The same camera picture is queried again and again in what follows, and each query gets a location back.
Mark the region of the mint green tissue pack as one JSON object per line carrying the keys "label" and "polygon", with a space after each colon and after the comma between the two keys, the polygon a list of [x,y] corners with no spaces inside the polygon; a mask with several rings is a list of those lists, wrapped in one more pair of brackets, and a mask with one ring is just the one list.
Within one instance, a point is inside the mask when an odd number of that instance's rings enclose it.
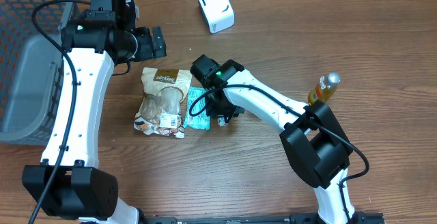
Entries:
{"label": "mint green tissue pack", "polygon": [[[192,104],[198,97],[202,96],[205,93],[205,89],[201,87],[190,87],[188,90],[188,100],[187,100],[187,110],[186,116],[184,120],[184,128],[191,127],[197,130],[209,130],[210,129],[210,116],[206,115],[205,108],[205,98],[202,98],[198,102],[195,103],[195,106],[191,109]],[[190,115],[190,109],[192,114],[196,114],[197,116],[193,117]]]}

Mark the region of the brown white snack bag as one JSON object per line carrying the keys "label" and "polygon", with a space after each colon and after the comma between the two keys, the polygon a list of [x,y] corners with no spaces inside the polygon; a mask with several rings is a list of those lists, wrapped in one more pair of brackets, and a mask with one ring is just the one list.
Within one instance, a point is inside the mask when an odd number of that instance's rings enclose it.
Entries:
{"label": "brown white snack bag", "polygon": [[143,101],[135,115],[134,129],[145,135],[183,139],[181,105],[191,85],[188,70],[143,69]]}

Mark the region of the yellow drink bottle grey cap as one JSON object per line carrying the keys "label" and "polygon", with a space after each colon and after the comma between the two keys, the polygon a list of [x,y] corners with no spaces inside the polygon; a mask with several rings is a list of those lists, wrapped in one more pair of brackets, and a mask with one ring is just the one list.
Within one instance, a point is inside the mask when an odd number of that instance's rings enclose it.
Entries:
{"label": "yellow drink bottle grey cap", "polygon": [[336,72],[321,76],[317,85],[308,94],[309,105],[313,105],[317,101],[327,102],[336,92],[340,82],[341,77]]}

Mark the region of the teal white tissue pack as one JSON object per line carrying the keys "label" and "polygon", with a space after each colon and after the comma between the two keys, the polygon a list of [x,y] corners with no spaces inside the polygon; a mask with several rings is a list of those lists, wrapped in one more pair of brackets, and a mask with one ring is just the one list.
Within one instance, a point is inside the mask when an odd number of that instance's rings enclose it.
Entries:
{"label": "teal white tissue pack", "polygon": [[218,125],[221,126],[221,127],[227,126],[229,121],[230,121],[229,117],[219,117],[217,119]]}

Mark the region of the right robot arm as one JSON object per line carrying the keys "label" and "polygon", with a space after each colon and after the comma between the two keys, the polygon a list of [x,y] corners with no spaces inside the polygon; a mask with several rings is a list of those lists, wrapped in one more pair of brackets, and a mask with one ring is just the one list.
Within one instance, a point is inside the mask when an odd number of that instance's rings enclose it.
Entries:
{"label": "right robot arm", "polygon": [[321,223],[353,223],[345,178],[352,148],[331,109],[288,98],[258,81],[234,60],[218,64],[206,55],[190,69],[201,83],[201,112],[228,124],[245,111],[274,128],[291,168],[315,191]]}

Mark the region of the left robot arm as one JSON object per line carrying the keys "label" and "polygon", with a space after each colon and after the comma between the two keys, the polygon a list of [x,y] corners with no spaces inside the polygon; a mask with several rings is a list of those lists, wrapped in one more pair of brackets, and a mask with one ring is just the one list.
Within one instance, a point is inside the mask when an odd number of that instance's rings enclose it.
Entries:
{"label": "left robot arm", "polygon": [[115,176],[101,171],[98,131],[102,105],[119,64],[166,56],[160,27],[137,27],[134,0],[89,0],[82,17],[69,20],[55,48],[63,83],[53,131],[38,165],[22,183],[36,211],[82,223],[145,223],[144,213],[118,194]]}

